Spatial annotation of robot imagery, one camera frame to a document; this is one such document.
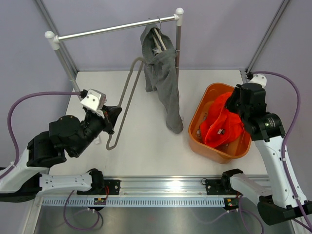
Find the orange shorts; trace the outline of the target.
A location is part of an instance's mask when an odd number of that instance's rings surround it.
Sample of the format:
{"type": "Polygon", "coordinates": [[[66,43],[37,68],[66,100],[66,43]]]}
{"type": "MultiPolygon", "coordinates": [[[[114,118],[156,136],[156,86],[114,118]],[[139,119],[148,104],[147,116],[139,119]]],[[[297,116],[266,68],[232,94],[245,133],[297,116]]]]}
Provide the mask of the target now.
{"type": "Polygon", "coordinates": [[[229,144],[244,132],[239,116],[225,107],[231,94],[231,92],[226,92],[219,95],[209,107],[205,120],[199,126],[203,144],[211,148],[229,144]]]}

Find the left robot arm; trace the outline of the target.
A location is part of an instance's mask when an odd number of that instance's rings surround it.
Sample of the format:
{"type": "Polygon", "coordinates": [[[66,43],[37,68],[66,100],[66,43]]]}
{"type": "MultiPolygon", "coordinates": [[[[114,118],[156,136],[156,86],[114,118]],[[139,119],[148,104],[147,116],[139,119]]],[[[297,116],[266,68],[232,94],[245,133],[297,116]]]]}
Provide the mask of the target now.
{"type": "Polygon", "coordinates": [[[66,162],[66,155],[78,158],[101,132],[114,133],[122,108],[104,106],[100,117],[90,110],[85,118],[67,115],[49,123],[49,130],[34,137],[13,168],[2,168],[0,200],[26,202],[36,196],[77,191],[78,195],[100,195],[106,190],[102,171],[90,169],[79,175],[47,175],[49,168],[66,162]]]}

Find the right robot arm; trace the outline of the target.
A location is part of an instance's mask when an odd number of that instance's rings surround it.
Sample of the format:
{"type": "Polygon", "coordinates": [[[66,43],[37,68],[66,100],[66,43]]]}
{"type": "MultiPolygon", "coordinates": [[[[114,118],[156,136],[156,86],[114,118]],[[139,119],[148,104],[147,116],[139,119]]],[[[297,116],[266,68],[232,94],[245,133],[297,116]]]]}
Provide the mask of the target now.
{"type": "Polygon", "coordinates": [[[237,85],[226,109],[237,114],[263,159],[271,189],[249,179],[241,170],[222,174],[221,189],[237,191],[257,206],[262,220],[275,225],[312,213],[312,203],[301,190],[286,147],[286,134],[278,115],[266,110],[266,91],[256,83],[237,85]]]}

